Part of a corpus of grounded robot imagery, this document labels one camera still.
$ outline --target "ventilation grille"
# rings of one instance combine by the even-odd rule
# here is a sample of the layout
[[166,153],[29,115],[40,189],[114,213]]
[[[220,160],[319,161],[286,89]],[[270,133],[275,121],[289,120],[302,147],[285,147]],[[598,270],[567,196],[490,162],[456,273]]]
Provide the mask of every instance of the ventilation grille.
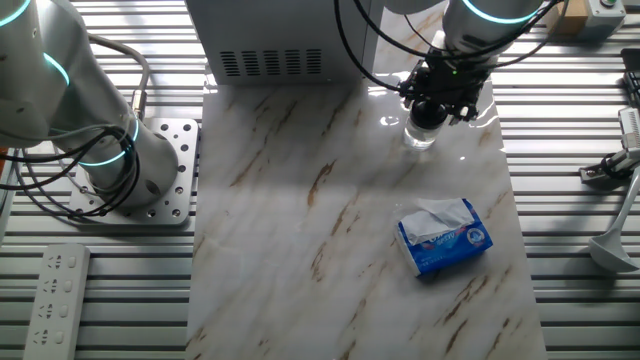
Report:
[[238,59],[233,51],[223,51],[220,53],[220,60],[227,76],[240,76],[240,68],[238,67]]
[[278,55],[278,52],[276,50],[265,50],[262,55],[264,56],[267,75],[280,75],[280,55]]
[[220,60],[227,76],[280,76],[322,74],[322,50],[264,50],[242,51],[240,61],[233,51],[220,53]]
[[638,129],[638,118],[636,117],[636,110],[629,112],[631,118],[631,129],[633,130],[633,136],[636,138],[636,146],[640,145],[640,129]]
[[244,62],[244,69],[248,76],[259,76],[260,65],[258,64],[258,55],[255,51],[243,51],[242,60]]
[[300,50],[286,50],[284,52],[287,75],[300,75]]
[[307,74],[317,75],[322,72],[322,51],[320,49],[307,50]]

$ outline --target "electrical outlet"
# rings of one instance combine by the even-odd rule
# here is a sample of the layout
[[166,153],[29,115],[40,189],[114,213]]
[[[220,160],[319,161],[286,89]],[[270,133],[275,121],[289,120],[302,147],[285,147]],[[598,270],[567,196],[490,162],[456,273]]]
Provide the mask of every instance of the electrical outlet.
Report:
[[89,249],[79,244],[45,250],[24,360],[74,359],[89,258]]

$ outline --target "metal bracket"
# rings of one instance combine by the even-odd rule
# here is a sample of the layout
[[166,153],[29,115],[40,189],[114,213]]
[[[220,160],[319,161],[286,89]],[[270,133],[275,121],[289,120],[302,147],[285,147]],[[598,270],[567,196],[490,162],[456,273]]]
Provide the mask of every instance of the metal bracket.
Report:
[[629,182],[628,179],[613,179],[602,170],[601,164],[580,168],[580,180],[583,184],[598,190],[613,190]]
[[[112,211],[105,216],[93,218],[86,225],[180,226],[189,219],[199,136],[198,123],[192,119],[160,118],[149,118],[145,122],[150,130],[167,138],[178,155],[178,175],[172,187],[154,203]],[[91,189],[88,176],[80,167],[76,172],[76,181]],[[81,192],[76,187],[71,192],[72,209],[93,209],[103,203],[100,197]]]

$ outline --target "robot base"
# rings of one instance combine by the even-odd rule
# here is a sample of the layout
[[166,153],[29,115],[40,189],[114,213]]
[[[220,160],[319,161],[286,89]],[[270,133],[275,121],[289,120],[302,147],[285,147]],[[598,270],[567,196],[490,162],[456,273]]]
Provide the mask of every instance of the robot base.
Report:
[[[178,175],[170,190],[156,202],[137,208],[116,209],[102,217],[92,218],[86,225],[180,226],[189,220],[191,191],[194,183],[199,127],[191,119],[146,119],[147,127],[163,135],[178,155]],[[78,167],[76,181],[91,189],[86,172]],[[72,209],[94,209],[104,202],[98,196],[74,187]]]

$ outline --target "blue tissue packet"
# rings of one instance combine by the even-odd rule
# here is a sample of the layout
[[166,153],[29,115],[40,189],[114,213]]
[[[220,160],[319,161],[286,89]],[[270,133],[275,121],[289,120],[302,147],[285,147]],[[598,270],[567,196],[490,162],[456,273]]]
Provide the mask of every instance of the blue tissue packet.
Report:
[[493,245],[487,229],[480,221],[471,203],[466,199],[462,199],[462,201],[475,220],[472,224],[416,245],[411,245],[402,221],[398,222],[396,239],[415,276],[468,259]]

